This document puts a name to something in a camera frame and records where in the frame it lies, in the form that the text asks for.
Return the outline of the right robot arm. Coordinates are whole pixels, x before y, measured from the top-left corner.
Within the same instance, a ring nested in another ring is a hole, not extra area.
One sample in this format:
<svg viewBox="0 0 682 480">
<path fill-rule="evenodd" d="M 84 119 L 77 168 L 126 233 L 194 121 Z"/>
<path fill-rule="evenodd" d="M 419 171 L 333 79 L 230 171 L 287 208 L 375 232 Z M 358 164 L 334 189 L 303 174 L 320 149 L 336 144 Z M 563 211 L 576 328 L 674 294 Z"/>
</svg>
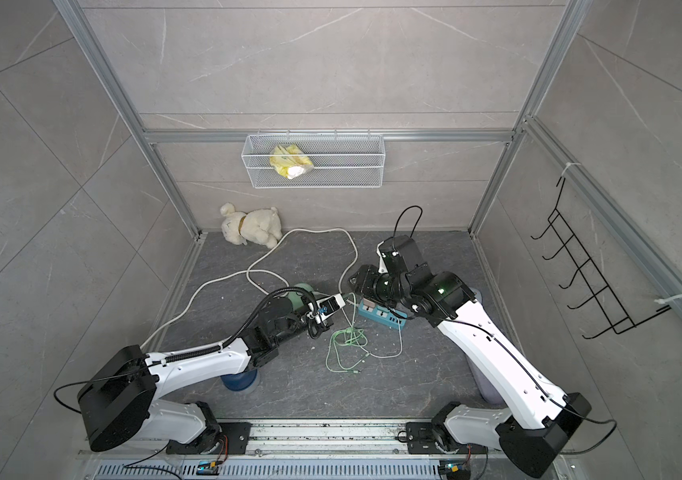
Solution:
<svg viewBox="0 0 682 480">
<path fill-rule="evenodd" d="M 433 273 L 411 234 L 392 232 L 376 253 L 377 265 L 363 265 L 349 279 L 361 304 L 396 319 L 426 320 L 462 350 L 505 403 L 502 409 L 446 405 L 431 421 L 436 446 L 445 452 L 471 445 L 500 450 L 524 474 L 541 478 L 590 421 L 589 401 L 540 373 L 459 276 Z"/>
</svg>

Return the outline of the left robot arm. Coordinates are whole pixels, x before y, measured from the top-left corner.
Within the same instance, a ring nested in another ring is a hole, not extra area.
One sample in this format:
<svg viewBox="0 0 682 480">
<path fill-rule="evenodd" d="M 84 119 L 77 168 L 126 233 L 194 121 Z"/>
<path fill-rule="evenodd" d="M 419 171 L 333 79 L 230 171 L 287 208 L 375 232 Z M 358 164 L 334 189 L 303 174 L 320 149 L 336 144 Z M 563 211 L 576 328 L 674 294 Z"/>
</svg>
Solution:
<svg viewBox="0 0 682 480">
<path fill-rule="evenodd" d="M 143 439 L 166 441 L 184 453 L 212 449 L 221 429 L 210 406 L 172 402 L 167 395 L 258 370 L 286 341 L 327 331 L 344 305 L 339 294 L 317 298 L 298 286 L 283 287 L 267 294 L 222 341 L 172 352 L 145 352 L 138 345 L 120 349 L 92 378 L 75 384 L 73 410 L 82 418 L 90 450 L 105 452 Z"/>
</svg>

